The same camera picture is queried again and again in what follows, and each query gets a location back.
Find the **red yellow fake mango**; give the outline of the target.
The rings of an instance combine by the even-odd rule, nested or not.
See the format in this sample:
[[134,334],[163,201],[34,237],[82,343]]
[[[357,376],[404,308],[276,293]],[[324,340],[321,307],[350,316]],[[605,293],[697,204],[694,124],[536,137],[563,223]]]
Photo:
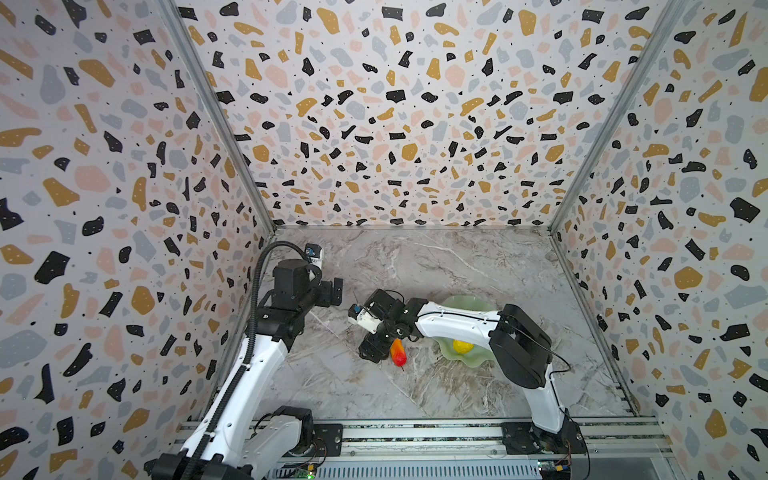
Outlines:
[[407,354],[400,339],[395,339],[390,347],[390,357],[398,368],[403,368],[407,363]]

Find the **yellow fake fruit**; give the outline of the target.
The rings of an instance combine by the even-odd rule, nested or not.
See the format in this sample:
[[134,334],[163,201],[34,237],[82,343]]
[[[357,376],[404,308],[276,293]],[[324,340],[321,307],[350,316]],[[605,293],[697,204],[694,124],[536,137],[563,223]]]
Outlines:
[[459,340],[453,340],[452,341],[452,348],[453,350],[459,354],[459,355],[466,355],[469,352],[471,352],[474,349],[475,345],[468,342],[463,342]]

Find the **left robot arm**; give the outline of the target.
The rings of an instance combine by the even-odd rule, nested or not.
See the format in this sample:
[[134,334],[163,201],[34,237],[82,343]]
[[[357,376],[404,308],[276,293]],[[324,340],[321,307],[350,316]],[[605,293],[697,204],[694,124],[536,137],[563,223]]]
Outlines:
[[264,479],[284,456],[316,452],[311,410],[282,406],[260,422],[254,417],[310,310],[341,303],[342,280],[323,279],[321,265],[315,250],[309,249],[303,257],[274,267],[274,287],[253,307],[222,389],[180,451],[152,463],[152,478]]

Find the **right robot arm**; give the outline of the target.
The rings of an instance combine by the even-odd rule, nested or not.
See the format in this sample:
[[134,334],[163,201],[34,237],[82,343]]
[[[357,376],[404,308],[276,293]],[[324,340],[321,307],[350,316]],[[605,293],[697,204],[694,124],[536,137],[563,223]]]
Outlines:
[[559,399],[551,338],[520,307],[471,310],[421,298],[407,301],[377,289],[348,310],[349,320],[367,331],[359,356],[373,363],[388,358],[397,339],[445,338],[489,351],[506,379],[521,388],[531,419],[502,424],[509,454],[585,454],[580,426]]

